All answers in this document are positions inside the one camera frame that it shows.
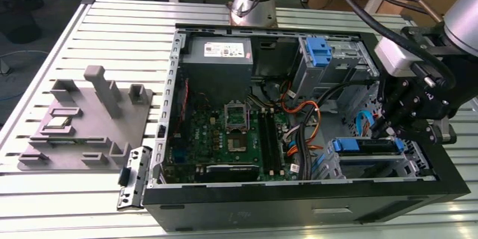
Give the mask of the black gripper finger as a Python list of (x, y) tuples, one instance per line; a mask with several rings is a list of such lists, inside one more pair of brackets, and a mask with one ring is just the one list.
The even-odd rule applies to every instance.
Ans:
[(457, 143), (457, 133), (449, 120), (434, 120), (433, 123), (417, 120), (409, 126), (394, 126), (393, 130), (398, 138), (419, 144)]
[(382, 108), (379, 110), (381, 116), (377, 118), (374, 125), (371, 126), (371, 138), (385, 137), (386, 128), (389, 127), (389, 115), (390, 115), (390, 107), (391, 107), (391, 97), (394, 95), (394, 83), (395, 78), (381, 78), (379, 80), (379, 89), (377, 94), (377, 100), (379, 101)]

